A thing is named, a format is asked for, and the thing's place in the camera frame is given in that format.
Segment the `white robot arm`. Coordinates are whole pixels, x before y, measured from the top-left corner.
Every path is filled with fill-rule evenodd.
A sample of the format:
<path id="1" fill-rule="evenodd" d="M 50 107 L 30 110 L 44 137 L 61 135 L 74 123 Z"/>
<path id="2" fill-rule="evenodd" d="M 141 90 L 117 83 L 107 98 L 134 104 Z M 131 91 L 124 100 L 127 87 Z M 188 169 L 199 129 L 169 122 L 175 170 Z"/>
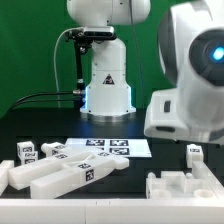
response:
<path id="1" fill-rule="evenodd" d="M 80 112 L 102 121 L 131 115 L 126 49 L 116 25 L 144 21 L 150 0 L 67 0 L 78 27 L 68 37 L 93 50 L 92 79 Z M 172 89 L 152 94 L 144 134 L 224 145 L 224 0 L 170 7 L 157 34 L 160 64 Z"/>

